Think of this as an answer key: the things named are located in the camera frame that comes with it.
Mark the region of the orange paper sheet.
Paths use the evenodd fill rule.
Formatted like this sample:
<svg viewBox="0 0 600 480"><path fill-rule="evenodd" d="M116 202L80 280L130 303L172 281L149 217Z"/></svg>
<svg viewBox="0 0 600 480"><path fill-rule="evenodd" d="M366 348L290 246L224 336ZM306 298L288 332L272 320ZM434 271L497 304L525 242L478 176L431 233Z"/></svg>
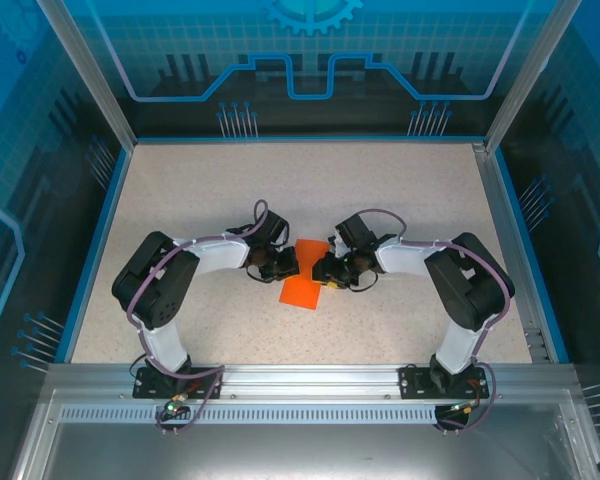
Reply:
<svg viewBox="0 0 600 480"><path fill-rule="evenodd" d="M326 241L298 239L295 244L299 274L284 281L279 301L281 303L315 310L322 285L313 280L312 269L329 251Z"/></svg>

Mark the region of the brushed steel tray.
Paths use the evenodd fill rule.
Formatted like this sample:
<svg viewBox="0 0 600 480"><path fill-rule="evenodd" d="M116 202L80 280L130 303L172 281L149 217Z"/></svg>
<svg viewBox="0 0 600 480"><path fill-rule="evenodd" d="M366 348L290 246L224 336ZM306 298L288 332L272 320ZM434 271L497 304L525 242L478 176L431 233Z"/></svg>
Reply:
<svg viewBox="0 0 600 480"><path fill-rule="evenodd" d="M38 405L7 480L600 480L600 444L585 407L496 405L467 431L434 425L66 424Z"/></svg>

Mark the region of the long aluminium mounting rail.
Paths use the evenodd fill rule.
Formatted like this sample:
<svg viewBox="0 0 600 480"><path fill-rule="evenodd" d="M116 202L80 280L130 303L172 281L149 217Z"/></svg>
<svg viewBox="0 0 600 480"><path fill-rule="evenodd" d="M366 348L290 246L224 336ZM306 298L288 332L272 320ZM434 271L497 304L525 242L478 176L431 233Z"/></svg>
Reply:
<svg viewBox="0 0 600 480"><path fill-rule="evenodd" d="M223 401L401 400L397 365L234 365L222 376ZM532 403L581 395L569 364L495 364L484 368L493 398ZM43 393L78 400L132 397L134 379L122 364L59 364L50 367Z"/></svg>

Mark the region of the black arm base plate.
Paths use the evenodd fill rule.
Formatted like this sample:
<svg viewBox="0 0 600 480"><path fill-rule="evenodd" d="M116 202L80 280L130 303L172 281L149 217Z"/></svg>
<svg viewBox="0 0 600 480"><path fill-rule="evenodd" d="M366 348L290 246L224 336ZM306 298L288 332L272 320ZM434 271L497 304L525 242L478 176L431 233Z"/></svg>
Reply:
<svg viewBox="0 0 600 480"><path fill-rule="evenodd" d="M167 376L154 367L139 368L134 377L132 396L135 399L170 399L176 394L185 393L188 399L202 400L211 391L211 399L220 397L222 379L215 375L183 380Z"/></svg>
<svg viewBox="0 0 600 480"><path fill-rule="evenodd" d="M469 366L450 375L444 369L408 364L397 370L398 387L403 400L487 399L490 397L485 370Z"/></svg>

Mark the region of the aluminium table edge rail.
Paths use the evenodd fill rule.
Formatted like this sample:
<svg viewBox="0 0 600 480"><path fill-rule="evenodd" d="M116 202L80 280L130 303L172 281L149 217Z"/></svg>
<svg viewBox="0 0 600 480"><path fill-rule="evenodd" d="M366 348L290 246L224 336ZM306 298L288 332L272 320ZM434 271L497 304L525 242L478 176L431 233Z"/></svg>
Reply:
<svg viewBox="0 0 600 480"><path fill-rule="evenodd" d="M515 286L512 302L518 312L531 361L555 363L552 341L547 339L545 310L538 296L536 282L498 162L482 143L473 143L472 148L503 256L501 265Z"/></svg>

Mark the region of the aluminium frame post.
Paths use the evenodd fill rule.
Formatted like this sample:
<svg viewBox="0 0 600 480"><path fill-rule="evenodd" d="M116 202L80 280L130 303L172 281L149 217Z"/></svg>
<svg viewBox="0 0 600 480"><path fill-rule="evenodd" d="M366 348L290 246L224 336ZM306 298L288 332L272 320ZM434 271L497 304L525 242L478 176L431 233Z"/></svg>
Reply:
<svg viewBox="0 0 600 480"><path fill-rule="evenodd" d="M506 95L484 141L484 152L491 155L513 124L540 74L548 64L582 0L556 0L529 55Z"/></svg>
<svg viewBox="0 0 600 480"><path fill-rule="evenodd" d="M137 138L113 91L62 0L36 0L121 146L132 153Z"/></svg>

